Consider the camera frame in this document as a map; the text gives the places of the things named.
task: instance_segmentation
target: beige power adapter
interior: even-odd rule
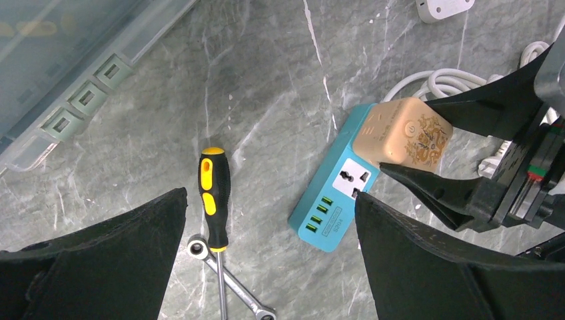
[[[435,172],[453,126],[417,98],[375,105],[353,141],[353,152],[370,164],[394,163]]]

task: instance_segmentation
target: white cable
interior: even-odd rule
[[[559,34],[565,28],[565,15],[561,18],[555,34],[553,36],[553,42],[557,41]],[[545,50],[549,48],[549,44],[543,41],[536,41],[529,44],[520,57],[520,68],[527,65],[528,63],[539,57]],[[445,98],[451,95],[457,95],[459,93],[469,91],[488,83],[497,81],[503,78],[501,75],[491,75],[488,79],[483,79],[471,73],[457,70],[457,69],[439,69],[436,71],[422,71],[409,75],[404,78],[401,82],[397,83],[382,99],[381,102],[388,102],[397,95],[400,90],[404,89],[407,85],[415,81],[421,81],[426,79],[426,81],[421,85],[420,89],[416,91],[412,96],[419,98],[422,101],[428,101],[427,95],[433,95],[434,98]],[[559,118],[559,114],[549,108],[547,114],[545,115],[544,123],[553,123]],[[484,159],[478,168],[478,174],[485,177],[492,177],[497,166],[500,164],[500,160],[504,156],[506,150],[510,146],[510,141],[505,141],[499,148],[498,152],[492,156]]]

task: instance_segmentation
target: ratchet wrench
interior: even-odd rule
[[[215,273],[218,272],[216,258],[210,254],[208,243],[200,235],[193,235],[189,239],[189,255],[204,261]],[[224,281],[226,285],[247,305],[255,314],[256,320],[277,320],[275,310],[264,306],[247,290],[227,269],[224,268]]]

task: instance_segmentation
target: power button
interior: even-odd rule
[[[404,127],[404,134],[408,138],[412,138],[416,135],[416,123],[414,121],[408,121],[406,127]]]

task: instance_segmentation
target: screwdriver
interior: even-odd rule
[[[216,253],[221,319],[227,320],[223,252],[228,246],[226,223],[231,188],[229,164],[223,149],[204,149],[198,167],[199,192],[204,204],[210,250]]]

